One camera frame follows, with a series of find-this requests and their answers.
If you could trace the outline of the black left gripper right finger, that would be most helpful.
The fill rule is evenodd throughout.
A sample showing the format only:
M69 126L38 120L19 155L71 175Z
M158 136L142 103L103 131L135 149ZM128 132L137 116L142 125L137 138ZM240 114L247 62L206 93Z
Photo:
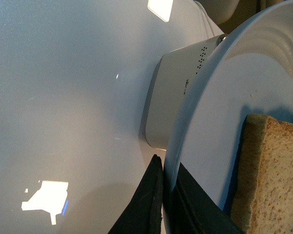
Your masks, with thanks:
M212 201L180 164L176 184L164 192L168 234L242 234L243 231Z

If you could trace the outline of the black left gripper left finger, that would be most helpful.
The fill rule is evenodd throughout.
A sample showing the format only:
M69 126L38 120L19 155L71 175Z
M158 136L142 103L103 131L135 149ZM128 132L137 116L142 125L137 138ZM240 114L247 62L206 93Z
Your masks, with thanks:
M154 155L125 210L110 234L159 234L162 223L163 167Z

